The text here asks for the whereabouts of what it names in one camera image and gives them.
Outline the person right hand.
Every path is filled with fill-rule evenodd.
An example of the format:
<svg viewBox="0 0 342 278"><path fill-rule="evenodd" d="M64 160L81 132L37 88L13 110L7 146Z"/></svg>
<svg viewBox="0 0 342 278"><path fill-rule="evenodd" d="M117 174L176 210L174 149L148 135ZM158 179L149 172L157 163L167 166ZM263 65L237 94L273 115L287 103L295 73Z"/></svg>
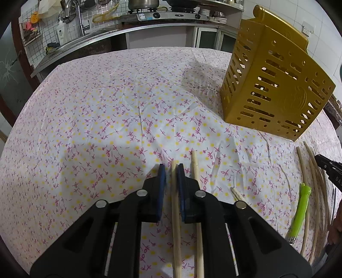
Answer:
<svg viewBox="0 0 342 278"><path fill-rule="evenodd" d="M337 214L335 219L333 219L332 224L328 227L328 237L327 242L329 245L337 244L341 240L341 232L342 232L342 200L339 203L339 208L337 210Z"/></svg>

